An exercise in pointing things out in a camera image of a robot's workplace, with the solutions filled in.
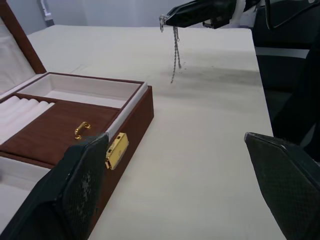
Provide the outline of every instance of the gold handle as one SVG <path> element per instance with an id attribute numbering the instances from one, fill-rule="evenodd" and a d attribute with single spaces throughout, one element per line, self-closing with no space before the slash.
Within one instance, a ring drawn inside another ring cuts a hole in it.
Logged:
<path id="1" fill-rule="evenodd" d="M 81 131 L 81 129 L 90 129 L 91 125 L 89 123 L 87 123 L 86 121 L 84 121 L 83 123 L 80 124 L 80 126 L 78 126 L 76 128 L 76 130 L 74 130 L 74 135 L 75 135 L 75 139 L 80 140 L 81 139 L 81 135 L 79 134 L 79 132 Z"/>

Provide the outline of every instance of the jewelry box lid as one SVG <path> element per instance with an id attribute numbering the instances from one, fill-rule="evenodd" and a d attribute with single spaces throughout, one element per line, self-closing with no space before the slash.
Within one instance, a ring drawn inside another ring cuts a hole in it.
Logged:
<path id="1" fill-rule="evenodd" d="M 0 0 L 0 96 L 46 69 L 6 0 Z"/>

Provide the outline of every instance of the silver chain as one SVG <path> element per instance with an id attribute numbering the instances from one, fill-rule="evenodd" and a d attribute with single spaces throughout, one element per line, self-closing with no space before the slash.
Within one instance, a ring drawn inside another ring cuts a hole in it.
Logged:
<path id="1" fill-rule="evenodd" d="M 174 35 L 174 66 L 173 66 L 173 74 L 171 78 L 171 84 L 174 82 L 175 75 L 176 75 L 176 68 L 177 68 L 177 58 L 178 58 L 178 66 L 181 69 L 180 63 L 180 54 L 179 54 L 179 46 L 178 42 L 180 42 L 178 27 L 173 27 L 173 35 Z"/>

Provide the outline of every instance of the white table surface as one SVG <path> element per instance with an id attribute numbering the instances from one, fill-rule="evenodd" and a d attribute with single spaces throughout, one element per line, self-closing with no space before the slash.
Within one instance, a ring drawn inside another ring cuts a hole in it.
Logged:
<path id="1" fill-rule="evenodd" d="M 272 135 L 251 32 L 56 25 L 29 35 L 47 71 L 147 81 L 154 119 L 91 240 L 284 240 L 244 135 Z"/>

